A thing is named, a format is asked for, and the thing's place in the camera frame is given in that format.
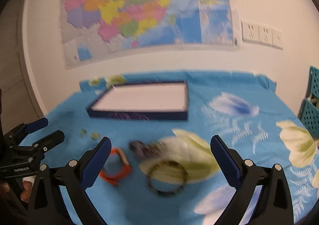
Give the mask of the left hand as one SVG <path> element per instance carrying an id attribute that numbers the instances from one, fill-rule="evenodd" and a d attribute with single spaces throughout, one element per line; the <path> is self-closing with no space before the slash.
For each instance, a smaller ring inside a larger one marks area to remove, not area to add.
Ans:
<path id="1" fill-rule="evenodd" d="M 30 202 L 30 195 L 36 176 L 22 178 L 23 191 L 21 192 L 21 200 L 25 203 Z M 10 186 L 7 182 L 1 181 L 1 196 L 9 199 Z"/>

